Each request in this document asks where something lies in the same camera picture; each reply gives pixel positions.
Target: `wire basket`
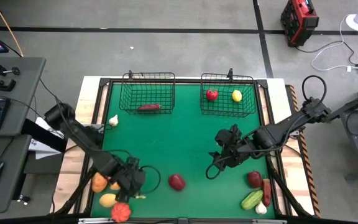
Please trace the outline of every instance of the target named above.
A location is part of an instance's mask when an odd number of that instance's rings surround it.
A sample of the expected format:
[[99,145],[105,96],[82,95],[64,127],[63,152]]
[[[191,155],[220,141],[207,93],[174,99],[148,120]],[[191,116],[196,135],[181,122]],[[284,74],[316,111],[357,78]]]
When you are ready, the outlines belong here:
[[[255,113],[254,79],[243,75],[204,73],[201,76],[200,107],[203,114],[245,117]],[[209,101],[206,97],[207,90],[217,90],[218,98]],[[240,102],[232,98],[234,90],[242,94]]]
[[[144,105],[157,110],[138,110]],[[122,76],[119,108],[129,114],[170,114],[175,107],[175,74],[170,72],[125,73]]]

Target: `red power station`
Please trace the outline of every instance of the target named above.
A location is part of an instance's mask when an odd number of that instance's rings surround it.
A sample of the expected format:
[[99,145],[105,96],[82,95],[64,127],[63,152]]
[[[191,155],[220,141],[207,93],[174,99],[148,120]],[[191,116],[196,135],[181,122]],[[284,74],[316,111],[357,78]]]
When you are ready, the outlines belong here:
[[311,0],[288,0],[281,14],[288,46],[303,46],[317,27],[318,20]]

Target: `green cucumber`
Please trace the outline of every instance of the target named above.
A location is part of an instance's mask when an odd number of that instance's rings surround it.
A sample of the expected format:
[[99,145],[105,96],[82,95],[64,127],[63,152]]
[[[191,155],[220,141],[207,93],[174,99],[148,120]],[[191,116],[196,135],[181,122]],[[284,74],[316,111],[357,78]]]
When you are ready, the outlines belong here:
[[241,207],[245,210],[250,210],[251,208],[254,208],[264,196],[263,190],[256,190],[254,192],[251,192],[242,202]]

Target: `green table surface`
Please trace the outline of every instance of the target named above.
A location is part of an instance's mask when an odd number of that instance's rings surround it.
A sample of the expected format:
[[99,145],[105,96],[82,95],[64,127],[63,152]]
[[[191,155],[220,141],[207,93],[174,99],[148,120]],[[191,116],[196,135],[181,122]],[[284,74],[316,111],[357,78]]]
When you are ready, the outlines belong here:
[[[202,115],[200,86],[176,85],[172,114],[128,114],[119,109],[120,92],[121,85],[114,84],[107,121],[118,114],[119,124],[104,134],[103,150],[128,150],[140,158],[142,166],[152,165],[162,175],[160,187],[147,194],[146,199],[130,200],[131,218],[274,218],[272,204],[265,215],[256,214],[255,209],[241,208],[241,201],[255,190],[247,185],[246,174],[257,170],[268,177],[264,157],[228,167],[214,180],[205,177],[205,170],[213,161],[208,152],[221,151],[214,140],[216,133],[233,124],[243,134],[258,128],[257,111],[245,118]],[[126,158],[125,154],[116,154]],[[158,181],[155,171],[146,171],[143,191],[154,188]],[[210,175],[216,172],[212,168]],[[169,186],[168,178],[172,174],[180,174],[186,181],[181,192]],[[107,187],[94,195],[92,217],[111,216],[111,208],[99,204],[100,197],[106,193],[114,191]]]

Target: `gray floor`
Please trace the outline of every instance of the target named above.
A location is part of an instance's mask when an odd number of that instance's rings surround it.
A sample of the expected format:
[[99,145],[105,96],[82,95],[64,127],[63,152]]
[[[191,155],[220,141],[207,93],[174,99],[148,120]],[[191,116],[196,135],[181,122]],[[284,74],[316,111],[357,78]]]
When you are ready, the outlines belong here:
[[[285,3],[286,0],[259,1],[265,29],[281,29],[278,18]],[[358,11],[358,1],[313,3],[320,16],[318,30],[339,30],[342,18]],[[0,8],[12,26],[22,27],[257,28],[251,0],[16,0],[0,1]],[[122,75],[132,70],[172,71],[177,76],[198,77],[203,72],[226,73],[232,67],[236,74],[266,77],[258,34],[16,32],[16,36],[26,57],[47,59],[45,84],[73,106],[86,75]],[[16,47],[8,32],[0,32],[0,38]],[[345,39],[356,51],[354,61],[358,62],[358,35],[347,35]],[[332,110],[356,96],[357,72],[317,72],[310,65],[315,54],[288,48],[282,35],[267,35],[266,40],[274,77],[294,85],[298,99],[302,80],[312,74],[326,80],[328,94],[324,103]],[[334,40],[339,36],[312,36],[304,49],[314,50]],[[320,67],[347,65],[349,54],[345,46],[340,46],[325,52],[316,63]],[[307,94],[320,97],[321,90],[320,83],[311,80]],[[53,98],[41,86],[36,96],[41,113],[53,106]],[[358,221],[358,181],[348,183],[343,178],[358,170],[358,161],[342,124],[337,120],[308,125],[305,134],[323,217]],[[24,191],[33,197],[32,206],[12,203],[0,218],[48,213],[56,179],[52,175],[30,176]]]

